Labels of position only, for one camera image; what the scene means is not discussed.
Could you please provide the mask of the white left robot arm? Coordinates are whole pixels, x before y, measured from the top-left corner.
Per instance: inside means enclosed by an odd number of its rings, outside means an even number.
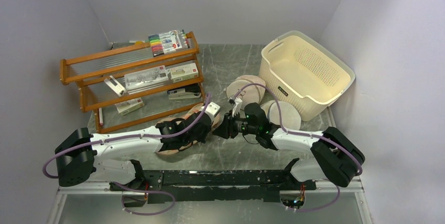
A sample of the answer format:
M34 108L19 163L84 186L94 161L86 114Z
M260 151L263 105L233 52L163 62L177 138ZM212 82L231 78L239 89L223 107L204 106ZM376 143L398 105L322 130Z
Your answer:
M140 162L119 157L148 152L173 155L203 143L220 121L220 114L197 111L181 118L167 118L142 130L98 134L84 127L72 132L55 149L57 174L61 187L86 181L110 181L139 190L145 184Z

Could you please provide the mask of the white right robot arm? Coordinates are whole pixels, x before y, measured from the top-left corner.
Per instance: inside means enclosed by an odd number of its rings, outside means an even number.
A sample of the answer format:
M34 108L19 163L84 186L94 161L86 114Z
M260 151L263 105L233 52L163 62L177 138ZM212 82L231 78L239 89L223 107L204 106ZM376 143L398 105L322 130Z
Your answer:
M365 161L363 153L337 128L307 132L284 130L270 122L257 103L245 107L245 117L232 111L224 115L213 134L224 138L254 135L265 149L306 153L309 159L291 161L283 175L288 189L297 189L303 182L325 179L338 187L347 187L360 174Z

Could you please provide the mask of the floral mesh laundry bag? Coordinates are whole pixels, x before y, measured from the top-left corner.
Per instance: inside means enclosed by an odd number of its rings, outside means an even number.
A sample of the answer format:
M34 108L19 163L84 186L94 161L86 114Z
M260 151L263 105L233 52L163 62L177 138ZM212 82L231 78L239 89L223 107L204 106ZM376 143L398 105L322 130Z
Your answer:
M186 114L180 117L169 117L158 121L155 125L162 135L178 133L192 125L200 115L204 104L200 103L192 107ZM220 106L211 102L205 109L204 115L198 122L185 133L169 138L162 138L161 149L157 152L161 155L173 155L184 151L194 144L204 143L208 133L212 132L220 121Z

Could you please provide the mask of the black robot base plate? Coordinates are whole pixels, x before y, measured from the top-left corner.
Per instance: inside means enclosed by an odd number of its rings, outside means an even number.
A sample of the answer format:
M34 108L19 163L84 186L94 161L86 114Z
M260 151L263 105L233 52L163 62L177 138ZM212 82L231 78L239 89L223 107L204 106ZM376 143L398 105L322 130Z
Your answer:
M148 191L146 203L176 201L263 200L280 202L283 191L315 190L311 180L297 181L288 170L145 170L126 187Z

